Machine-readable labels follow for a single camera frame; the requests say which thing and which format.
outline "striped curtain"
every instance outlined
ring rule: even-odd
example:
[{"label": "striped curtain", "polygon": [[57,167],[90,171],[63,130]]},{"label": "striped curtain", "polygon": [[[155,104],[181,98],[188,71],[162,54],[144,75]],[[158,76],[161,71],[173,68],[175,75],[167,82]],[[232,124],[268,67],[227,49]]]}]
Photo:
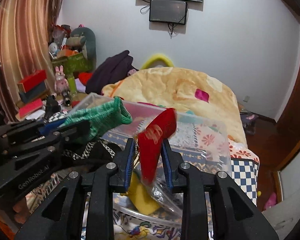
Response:
[{"label": "striped curtain", "polygon": [[46,70],[53,90],[54,74],[48,42],[62,0],[0,0],[0,103],[9,121],[20,100],[17,82],[35,70]]}]

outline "wooden floor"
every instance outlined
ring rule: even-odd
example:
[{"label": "wooden floor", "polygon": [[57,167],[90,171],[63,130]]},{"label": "wooden floor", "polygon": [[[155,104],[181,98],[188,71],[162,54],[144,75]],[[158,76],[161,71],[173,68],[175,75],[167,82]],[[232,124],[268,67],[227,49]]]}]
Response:
[{"label": "wooden floor", "polygon": [[258,119],[256,133],[246,135],[248,148],[260,158],[258,174],[257,206],[260,211],[272,192],[275,192],[272,171],[289,154],[297,142],[289,136],[279,134],[276,125],[272,122]]}]

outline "blanket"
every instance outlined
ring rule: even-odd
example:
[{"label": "blanket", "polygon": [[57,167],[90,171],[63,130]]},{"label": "blanket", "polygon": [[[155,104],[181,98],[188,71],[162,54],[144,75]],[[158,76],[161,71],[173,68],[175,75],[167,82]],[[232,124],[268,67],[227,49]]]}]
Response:
[{"label": "blanket", "polygon": [[247,146],[235,94],[203,72],[177,67],[149,68],[106,85],[102,93],[222,121],[229,138]]}]

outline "transparent plastic bin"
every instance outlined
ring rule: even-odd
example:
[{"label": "transparent plastic bin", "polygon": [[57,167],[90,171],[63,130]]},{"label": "transparent plastic bin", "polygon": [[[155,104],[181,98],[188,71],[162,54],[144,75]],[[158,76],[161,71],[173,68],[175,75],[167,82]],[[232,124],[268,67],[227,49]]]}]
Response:
[{"label": "transparent plastic bin", "polygon": [[[99,106],[110,100],[113,100],[113,98],[90,93],[84,100],[77,104],[69,114],[71,115],[79,109]],[[110,132],[124,136],[125,138],[133,137],[141,132],[156,116],[165,110],[165,108],[162,107],[126,100],[123,100],[123,104],[131,114],[133,121],[129,125],[120,125],[110,130]],[[222,122],[178,112],[177,130],[176,133],[169,138],[169,143],[172,150],[182,154],[184,161],[193,164],[199,168],[199,170],[209,173],[216,173],[219,170],[223,170],[231,174],[227,132]],[[162,163],[159,161],[157,178],[162,178],[162,176]],[[206,197],[207,208],[209,209],[209,195],[206,194]],[[181,226],[181,218],[175,214],[167,215],[166,212],[159,210],[149,216],[142,215],[138,213],[138,210],[128,197],[120,196],[116,193],[114,193],[114,208],[125,214],[152,223],[174,227]]]}]

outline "green box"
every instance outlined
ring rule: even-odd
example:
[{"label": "green box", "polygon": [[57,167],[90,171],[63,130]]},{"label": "green box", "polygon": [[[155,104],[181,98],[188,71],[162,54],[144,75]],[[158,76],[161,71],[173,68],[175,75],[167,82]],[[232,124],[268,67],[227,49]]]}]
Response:
[{"label": "green box", "polygon": [[53,59],[51,62],[54,69],[63,65],[63,72],[66,75],[73,72],[88,72],[93,69],[92,60],[85,59],[82,52],[69,57]]}]

